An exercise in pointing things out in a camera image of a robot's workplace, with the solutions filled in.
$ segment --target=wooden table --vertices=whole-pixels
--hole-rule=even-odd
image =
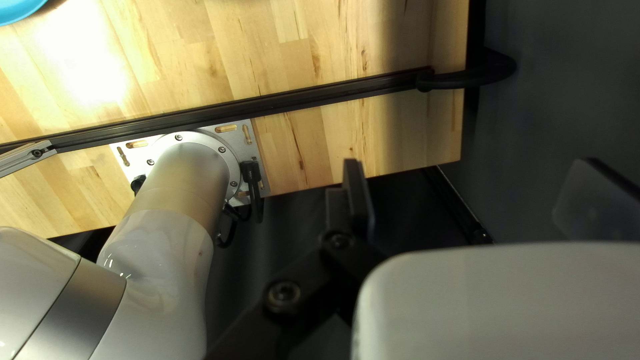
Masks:
[[[0,142],[431,65],[465,64],[468,0],[50,0],[0,27]],[[272,193],[458,160],[462,90],[252,119]],[[117,224],[108,146],[0,179],[0,225],[44,237]]]

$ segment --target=screw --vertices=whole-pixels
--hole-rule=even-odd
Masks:
[[[346,234],[334,234],[329,242],[334,249],[345,249],[351,245],[351,237]]]
[[[31,151],[31,155],[35,156],[36,159],[41,157],[42,154],[44,154],[44,152],[42,152],[42,150],[39,150],[39,149],[35,149]]]
[[[276,307],[295,304],[300,299],[300,287],[293,281],[278,281],[269,288],[267,301]]]

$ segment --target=butcher block tabletop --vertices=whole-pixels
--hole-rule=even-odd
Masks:
[[[430,65],[464,69],[468,0],[50,0],[0,26],[0,142]],[[252,119],[271,194],[460,156],[462,90]],[[0,179],[0,225],[49,238],[133,199],[108,145]]]

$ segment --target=blue bowl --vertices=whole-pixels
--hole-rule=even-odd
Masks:
[[[46,2],[47,0],[0,0],[0,26],[24,19]]]

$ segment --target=aluminum mounting plate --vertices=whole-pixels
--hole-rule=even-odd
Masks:
[[[251,120],[227,122],[220,125],[201,127],[192,131],[204,133],[222,143],[223,146],[226,147],[227,155],[232,154],[238,163],[248,160],[258,161],[260,165],[260,175],[262,177],[260,196],[265,197],[270,194],[269,182],[267,181],[267,176],[264,171],[264,165],[262,164],[262,158],[260,157],[260,151],[258,150]],[[109,146],[113,154],[118,158],[118,164],[120,168],[122,168],[127,180],[131,182],[136,177],[147,175],[151,171],[152,165],[149,165],[149,163],[158,159],[162,150],[166,148],[166,144],[172,142],[179,143],[183,140],[177,140],[176,136],[180,135],[184,138],[188,136],[190,132],[191,131],[178,131],[165,135],[148,136],[125,142],[112,143]],[[230,175],[234,175],[235,173],[236,170],[230,167]],[[228,190],[230,192],[228,192],[228,194],[232,194],[232,197],[228,200],[229,204],[232,206],[240,206],[251,203],[248,196],[249,187],[246,182],[241,178],[238,180],[230,180],[237,181],[238,186],[229,187]]]

